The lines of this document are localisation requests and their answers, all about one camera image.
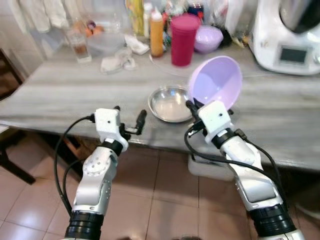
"tile floor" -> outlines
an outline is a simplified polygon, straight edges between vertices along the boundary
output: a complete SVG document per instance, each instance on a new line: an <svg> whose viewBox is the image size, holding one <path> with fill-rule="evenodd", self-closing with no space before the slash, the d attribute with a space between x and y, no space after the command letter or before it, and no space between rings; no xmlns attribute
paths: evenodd
<svg viewBox="0 0 320 240"><path fill-rule="evenodd" d="M31 138L8 149L10 159L36 177L30 186L0 168L0 240L59 240L68 214L53 181L53 159ZM63 166L58 174L63 176ZM77 181L68 178L70 199ZM306 240L319 240L316 222L291 208ZM232 182L193 176L185 154L130 147L119 160L102 240L255 240L253 223Z"/></svg>

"kitchen counter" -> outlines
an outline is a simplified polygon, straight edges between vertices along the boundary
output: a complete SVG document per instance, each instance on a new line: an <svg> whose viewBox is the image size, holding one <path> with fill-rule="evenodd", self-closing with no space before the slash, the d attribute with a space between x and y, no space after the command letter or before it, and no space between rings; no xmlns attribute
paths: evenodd
<svg viewBox="0 0 320 240"><path fill-rule="evenodd" d="M232 108L233 123L264 147L281 166L320 171L320 76L289 76L261 69L248 49L232 46L199 56L193 65L227 55L240 64L243 90ZM184 133L191 121L171 124L152 115L149 95L163 85L186 86L185 69L178 74L156 67L148 54L134 56L139 68L111 75L100 73L101 58L80 66L68 47L42 64L9 99L0 102L0 124L61 134L73 121L98 108L121 107L121 122L134 126L142 109L148 116L141 136L131 142L153 148L186 151ZM95 125L81 122L72 134L96 138ZM202 152L219 154L201 134L191 143Z"/></svg>

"appliance display screen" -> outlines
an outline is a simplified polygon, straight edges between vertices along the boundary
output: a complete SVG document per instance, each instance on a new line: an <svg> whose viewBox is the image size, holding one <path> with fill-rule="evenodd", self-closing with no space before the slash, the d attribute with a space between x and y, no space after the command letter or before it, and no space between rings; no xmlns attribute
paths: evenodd
<svg viewBox="0 0 320 240"><path fill-rule="evenodd" d="M307 53L308 52L306 50L283 47L281 49L280 61L304 64L306 61Z"/></svg>

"white kitchen appliance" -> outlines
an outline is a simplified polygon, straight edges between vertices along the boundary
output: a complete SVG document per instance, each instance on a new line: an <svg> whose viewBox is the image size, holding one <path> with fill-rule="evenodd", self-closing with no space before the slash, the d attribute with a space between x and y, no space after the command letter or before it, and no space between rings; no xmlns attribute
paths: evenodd
<svg viewBox="0 0 320 240"><path fill-rule="evenodd" d="M319 6L313 0L259 0L249 40L257 62L278 73L320 73Z"/></svg>

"wall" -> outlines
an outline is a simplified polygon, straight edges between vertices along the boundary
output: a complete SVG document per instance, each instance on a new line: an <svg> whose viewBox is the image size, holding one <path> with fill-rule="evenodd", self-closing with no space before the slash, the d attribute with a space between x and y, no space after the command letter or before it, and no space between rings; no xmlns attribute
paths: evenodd
<svg viewBox="0 0 320 240"><path fill-rule="evenodd" d="M24 77L31 75L45 60L30 34L23 34L8 5L0 0L0 48Z"/></svg>

